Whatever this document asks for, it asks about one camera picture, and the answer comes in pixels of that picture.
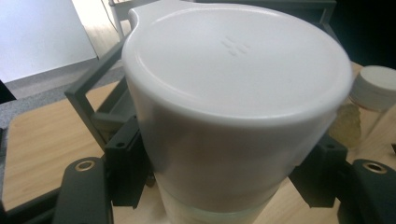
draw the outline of transparent container base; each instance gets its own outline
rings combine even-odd
[[[158,187],[163,199],[166,215],[168,215],[172,224],[251,224],[270,201],[268,199],[265,203],[257,207],[240,212],[216,213],[187,206],[169,194],[161,185],[158,185]]]

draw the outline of translucent bottle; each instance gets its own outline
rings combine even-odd
[[[396,70],[363,67],[328,134],[349,149],[359,147],[395,104]]]

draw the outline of plastic bottle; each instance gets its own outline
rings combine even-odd
[[[349,149],[357,148],[395,104],[396,70],[363,67],[328,134]]]

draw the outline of white bottle cap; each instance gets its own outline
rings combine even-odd
[[[383,66],[361,69],[350,98],[370,110],[386,110],[396,104],[396,70]]]

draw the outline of white cup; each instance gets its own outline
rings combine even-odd
[[[169,0],[130,15],[122,61],[171,222],[252,223],[347,97],[347,55],[260,7]]]

